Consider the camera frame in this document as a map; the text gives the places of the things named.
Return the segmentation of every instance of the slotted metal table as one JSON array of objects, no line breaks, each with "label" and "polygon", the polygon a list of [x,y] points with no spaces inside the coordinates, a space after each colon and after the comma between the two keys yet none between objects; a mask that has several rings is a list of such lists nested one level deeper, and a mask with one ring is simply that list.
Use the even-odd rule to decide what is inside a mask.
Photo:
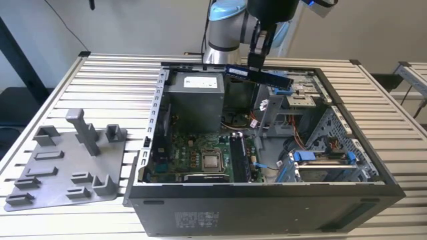
[{"label": "slotted metal table", "polygon": [[[200,57],[91,54],[77,58],[0,161],[0,237],[13,240],[148,238],[133,209],[123,207],[121,202],[131,163],[143,145],[160,62],[200,62]],[[203,239],[427,239],[424,129],[363,66],[348,60],[268,58],[265,65],[321,68],[407,197],[348,234],[207,236]],[[64,119],[69,108],[83,108],[85,122],[97,129],[107,124],[120,124],[128,129],[117,199],[5,212],[5,196],[36,146],[34,131],[40,125],[53,125],[60,132],[73,131]]]},{"label": "slotted metal table", "polygon": [[393,73],[399,74],[427,98],[427,63],[400,61]]}]

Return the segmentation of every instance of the gray plastic tray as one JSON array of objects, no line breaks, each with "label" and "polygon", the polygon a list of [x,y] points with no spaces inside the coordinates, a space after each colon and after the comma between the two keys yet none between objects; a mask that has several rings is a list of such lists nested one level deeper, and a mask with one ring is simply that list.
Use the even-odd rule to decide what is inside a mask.
[{"label": "gray plastic tray", "polygon": [[92,124],[84,123],[83,115],[81,109],[71,109],[67,114],[79,134],[59,133],[53,126],[38,128],[33,137],[38,144],[5,198],[5,211],[109,201],[117,197],[127,130],[112,124],[95,131]]}]

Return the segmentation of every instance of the motherboard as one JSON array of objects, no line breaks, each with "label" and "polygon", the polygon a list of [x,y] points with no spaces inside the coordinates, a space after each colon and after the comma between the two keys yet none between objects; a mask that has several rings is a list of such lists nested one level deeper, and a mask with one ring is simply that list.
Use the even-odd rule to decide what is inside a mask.
[{"label": "motherboard", "polygon": [[228,135],[171,136],[168,157],[153,162],[152,183],[233,183],[235,174],[248,173],[247,182],[261,182],[261,171],[255,167],[253,137],[243,139],[244,156],[236,157]]}]

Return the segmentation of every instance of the case sticker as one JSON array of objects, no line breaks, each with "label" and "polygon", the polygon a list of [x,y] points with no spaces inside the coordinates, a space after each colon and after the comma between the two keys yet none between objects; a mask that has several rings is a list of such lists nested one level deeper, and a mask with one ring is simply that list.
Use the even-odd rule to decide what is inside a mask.
[{"label": "case sticker", "polygon": [[184,88],[216,89],[216,77],[187,76],[184,78]]}]

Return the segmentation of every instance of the green circuit board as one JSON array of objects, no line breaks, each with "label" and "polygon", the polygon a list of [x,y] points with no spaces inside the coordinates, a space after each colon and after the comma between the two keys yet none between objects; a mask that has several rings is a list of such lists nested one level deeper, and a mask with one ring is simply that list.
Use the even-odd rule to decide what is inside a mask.
[{"label": "green circuit board", "polygon": [[[167,164],[153,163],[152,182],[180,183],[188,174],[224,174],[233,182],[228,138],[225,135],[172,135],[169,161]],[[256,156],[252,138],[245,138],[244,144],[247,155]],[[203,156],[219,156],[215,168],[204,168]],[[261,181],[261,174],[257,176],[253,182]]]}]

